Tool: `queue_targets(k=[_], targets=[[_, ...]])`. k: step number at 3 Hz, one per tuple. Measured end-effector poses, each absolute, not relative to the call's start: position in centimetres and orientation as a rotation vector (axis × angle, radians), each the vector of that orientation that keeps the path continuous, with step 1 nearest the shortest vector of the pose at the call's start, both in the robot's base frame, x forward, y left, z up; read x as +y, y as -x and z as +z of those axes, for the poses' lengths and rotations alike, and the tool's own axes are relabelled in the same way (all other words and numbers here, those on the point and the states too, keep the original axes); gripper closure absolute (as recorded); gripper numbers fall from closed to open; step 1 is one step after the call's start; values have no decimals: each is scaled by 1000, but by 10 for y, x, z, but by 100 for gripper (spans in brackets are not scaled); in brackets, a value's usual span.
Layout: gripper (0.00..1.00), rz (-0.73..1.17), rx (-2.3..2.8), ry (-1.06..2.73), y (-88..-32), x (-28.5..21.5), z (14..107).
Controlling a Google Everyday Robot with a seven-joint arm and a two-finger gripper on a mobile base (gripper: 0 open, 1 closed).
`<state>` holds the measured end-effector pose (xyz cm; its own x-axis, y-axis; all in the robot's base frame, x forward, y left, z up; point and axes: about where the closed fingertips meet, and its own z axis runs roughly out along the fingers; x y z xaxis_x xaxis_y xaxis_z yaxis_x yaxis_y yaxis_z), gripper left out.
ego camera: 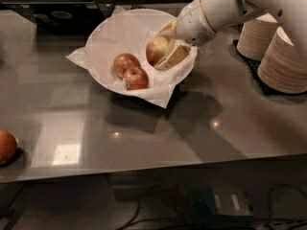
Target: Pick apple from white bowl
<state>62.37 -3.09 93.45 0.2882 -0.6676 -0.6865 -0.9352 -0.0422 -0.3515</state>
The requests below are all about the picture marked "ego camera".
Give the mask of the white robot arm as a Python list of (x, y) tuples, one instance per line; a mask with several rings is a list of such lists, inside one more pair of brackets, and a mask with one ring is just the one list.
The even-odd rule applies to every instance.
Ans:
[(307, 0), (194, 0), (159, 33), (202, 46), (227, 26), (265, 13), (282, 27), (302, 56), (307, 54)]

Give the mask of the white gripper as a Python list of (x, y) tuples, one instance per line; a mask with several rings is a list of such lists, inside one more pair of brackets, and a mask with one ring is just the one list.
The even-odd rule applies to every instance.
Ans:
[(190, 53), (191, 46), (179, 37), (195, 46), (202, 46), (215, 37), (201, 0), (194, 0), (179, 13), (177, 19), (169, 20), (156, 34), (172, 39), (165, 55), (154, 65), (159, 71), (167, 71), (181, 63)]

